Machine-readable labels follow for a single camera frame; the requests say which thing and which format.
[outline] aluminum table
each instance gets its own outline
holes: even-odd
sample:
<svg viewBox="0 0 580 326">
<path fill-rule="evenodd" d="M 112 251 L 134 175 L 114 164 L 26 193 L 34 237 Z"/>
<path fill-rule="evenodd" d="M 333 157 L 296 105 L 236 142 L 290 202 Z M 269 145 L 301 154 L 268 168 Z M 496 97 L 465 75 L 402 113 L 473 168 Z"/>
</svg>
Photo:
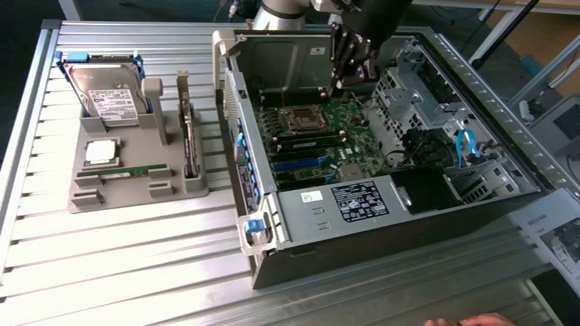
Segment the aluminum table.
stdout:
<svg viewBox="0 0 580 326">
<path fill-rule="evenodd" d="M 500 219 L 474 234 L 254 291 L 238 250 L 210 74 L 210 33 L 242 24 L 45 22 L 0 174 L 2 325 L 421 325 L 498 311 L 554 325 L 525 280 L 546 270 Z M 66 213 L 80 104 L 58 50 L 144 57 L 202 115 L 204 198 Z"/>
</svg>

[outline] warning label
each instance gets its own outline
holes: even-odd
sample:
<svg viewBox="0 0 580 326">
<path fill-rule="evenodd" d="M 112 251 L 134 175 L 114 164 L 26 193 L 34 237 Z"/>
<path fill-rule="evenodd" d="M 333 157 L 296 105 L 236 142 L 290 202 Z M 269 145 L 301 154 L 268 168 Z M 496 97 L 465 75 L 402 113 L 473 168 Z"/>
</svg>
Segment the warning label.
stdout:
<svg viewBox="0 0 580 326">
<path fill-rule="evenodd" d="M 130 90 L 90 90 L 89 96 L 104 121 L 137 119 Z"/>
<path fill-rule="evenodd" d="M 373 181 L 332 188 L 332 194 L 346 222 L 389 214 Z"/>
</svg>

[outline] human hand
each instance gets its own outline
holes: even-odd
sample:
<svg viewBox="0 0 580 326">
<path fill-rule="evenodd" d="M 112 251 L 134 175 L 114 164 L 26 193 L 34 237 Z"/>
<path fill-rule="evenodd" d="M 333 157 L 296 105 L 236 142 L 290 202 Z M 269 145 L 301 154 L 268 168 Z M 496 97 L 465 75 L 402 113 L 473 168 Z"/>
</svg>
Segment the human hand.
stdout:
<svg viewBox="0 0 580 326">
<path fill-rule="evenodd" d="M 461 326 L 514 326 L 509 319 L 494 312 L 469 317 L 460 321 L 460 324 Z"/>
<path fill-rule="evenodd" d="M 497 313 L 481 314 L 480 316 L 473 316 L 458 324 L 461 326 L 514 326 L 513 323 L 502 315 Z M 450 326 L 450 323 L 445 319 L 437 319 L 437 321 L 426 321 L 425 326 Z"/>
</svg>

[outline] paper document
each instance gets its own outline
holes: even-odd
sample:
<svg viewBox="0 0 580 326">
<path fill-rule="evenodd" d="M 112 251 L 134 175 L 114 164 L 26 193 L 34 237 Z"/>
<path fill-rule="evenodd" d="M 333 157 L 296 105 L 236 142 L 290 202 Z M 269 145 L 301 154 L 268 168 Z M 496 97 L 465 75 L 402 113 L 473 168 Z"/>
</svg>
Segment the paper document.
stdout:
<svg viewBox="0 0 580 326">
<path fill-rule="evenodd" d="M 580 296 L 580 203 L 558 189 L 509 214 Z"/>
</svg>

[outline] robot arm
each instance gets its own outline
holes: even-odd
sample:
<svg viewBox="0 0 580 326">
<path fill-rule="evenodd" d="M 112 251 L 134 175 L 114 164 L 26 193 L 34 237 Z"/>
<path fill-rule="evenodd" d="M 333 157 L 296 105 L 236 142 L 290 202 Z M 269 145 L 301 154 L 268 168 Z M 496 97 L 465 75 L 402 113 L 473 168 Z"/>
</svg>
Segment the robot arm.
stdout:
<svg viewBox="0 0 580 326">
<path fill-rule="evenodd" d="M 378 78 L 373 60 L 392 36 L 412 0 L 332 0 L 342 10 L 342 24 L 332 23 L 332 80 L 336 88 Z"/>
</svg>

